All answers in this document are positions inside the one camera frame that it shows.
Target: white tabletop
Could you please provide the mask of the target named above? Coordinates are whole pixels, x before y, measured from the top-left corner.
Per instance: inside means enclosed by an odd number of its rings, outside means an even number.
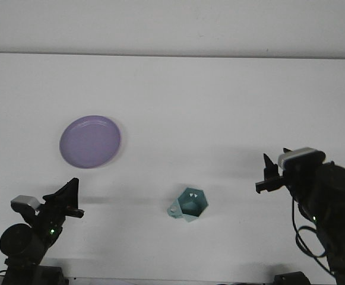
[[[122,132],[97,169],[59,153],[85,115]],[[86,214],[67,217],[43,260],[66,276],[270,282],[303,271],[332,283],[295,245],[288,191],[254,187],[263,153],[305,146],[345,167],[345,60],[0,54],[0,235],[22,222],[11,199],[43,201],[78,177]],[[209,202],[192,223],[166,213],[187,186]]]

